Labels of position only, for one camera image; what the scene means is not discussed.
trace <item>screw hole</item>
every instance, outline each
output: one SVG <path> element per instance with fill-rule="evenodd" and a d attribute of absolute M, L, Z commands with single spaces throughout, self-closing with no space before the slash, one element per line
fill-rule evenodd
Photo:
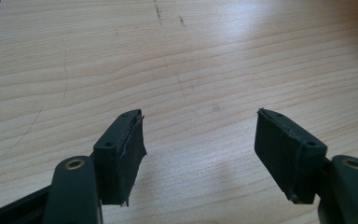
<path fill-rule="evenodd" d="M 65 168 L 67 170 L 75 170 L 75 169 L 82 167 L 83 165 L 84 165 L 83 160 L 71 160 L 65 164 Z"/>
<path fill-rule="evenodd" d="M 316 146 L 316 143 L 314 143 L 314 142 L 307 142 L 307 145 L 310 146 L 310 147 L 314 147 L 314 146 Z"/>
<path fill-rule="evenodd" d="M 345 165 L 351 167 L 352 169 L 358 170 L 358 161 L 353 159 L 344 159 L 342 162 L 344 162 Z"/>

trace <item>wooden table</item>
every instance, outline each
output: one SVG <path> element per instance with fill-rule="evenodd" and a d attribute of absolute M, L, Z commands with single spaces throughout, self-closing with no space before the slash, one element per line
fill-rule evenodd
<path fill-rule="evenodd" d="M 148 155 L 105 223 L 318 223 L 255 155 L 259 107 L 358 157 L 358 1 L 1 4 L 0 207 L 141 108 Z"/>

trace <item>scratch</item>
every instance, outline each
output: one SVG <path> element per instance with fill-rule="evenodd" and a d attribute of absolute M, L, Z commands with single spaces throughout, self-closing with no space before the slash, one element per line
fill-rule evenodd
<path fill-rule="evenodd" d="M 185 21 L 183 20 L 182 17 L 179 17 L 179 20 L 180 20 L 180 23 L 182 23 L 183 26 L 187 27 L 187 26 L 185 25 Z"/>
<path fill-rule="evenodd" d="M 13 147 L 15 147 L 23 138 L 25 135 L 27 135 L 27 133 L 31 130 L 31 128 L 34 126 L 34 124 L 36 123 L 36 120 L 39 118 L 40 113 L 43 111 L 43 106 L 40 108 L 39 113 L 37 114 L 36 118 L 34 119 L 34 121 L 32 122 L 32 124 L 30 125 L 30 127 L 27 129 L 27 131 L 25 132 L 25 134 L 22 135 L 22 137 L 19 139 L 19 141 L 16 142 L 16 144 L 13 145 Z M 2 158 L 3 156 L 5 156 L 13 147 L 11 147 L 10 149 L 8 149 L 4 154 L 0 155 L 0 158 Z"/>
<path fill-rule="evenodd" d="M 65 42 L 63 42 L 63 48 L 65 50 L 65 62 L 63 63 L 63 71 L 65 72 L 65 92 L 63 93 L 62 102 L 63 102 L 63 99 L 65 99 L 66 93 L 68 92 L 68 73 L 66 72 L 66 45 L 65 45 Z"/>
<path fill-rule="evenodd" d="M 156 13 L 157 13 L 157 18 L 158 18 L 159 25 L 162 26 L 162 24 L 161 24 L 161 14 L 160 14 L 161 10 L 159 10 L 158 5 L 156 3 L 155 3 L 155 8 L 156 8 Z"/>

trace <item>table surface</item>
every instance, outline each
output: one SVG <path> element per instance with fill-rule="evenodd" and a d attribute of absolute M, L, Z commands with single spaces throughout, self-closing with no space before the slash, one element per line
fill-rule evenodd
<path fill-rule="evenodd" d="M 260 107 L 358 157 L 358 1 L 1 4 L 0 207 L 141 108 L 148 155 L 105 223 L 318 223 L 255 155 Z"/>

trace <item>pen mark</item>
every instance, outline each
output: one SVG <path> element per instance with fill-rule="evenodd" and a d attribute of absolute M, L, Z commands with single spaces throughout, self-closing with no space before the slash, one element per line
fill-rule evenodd
<path fill-rule="evenodd" d="M 16 142 L 16 144 L 13 145 L 13 147 L 15 147 L 24 137 L 25 135 L 27 135 L 28 132 L 30 132 L 31 128 L 34 126 L 34 124 L 36 123 L 36 120 L 39 118 L 40 113 L 43 111 L 43 106 L 40 108 L 39 113 L 37 113 L 36 118 L 34 119 L 34 121 L 32 122 L 32 124 L 30 125 L 30 127 L 27 129 L 27 131 L 25 132 L 25 134 L 22 135 L 22 137 L 19 139 L 19 141 Z M 13 147 L 11 147 L 10 149 L 8 149 L 4 154 L 0 155 L 0 158 L 2 158 L 3 156 L 5 156 Z"/>
<path fill-rule="evenodd" d="M 63 102 L 63 99 L 65 99 L 66 93 L 68 92 L 68 73 L 66 72 L 66 45 L 65 42 L 63 42 L 63 48 L 65 50 L 65 62 L 63 63 L 63 71 L 65 72 L 65 92 L 63 93 L 63 97 L 61 102 Z"/>

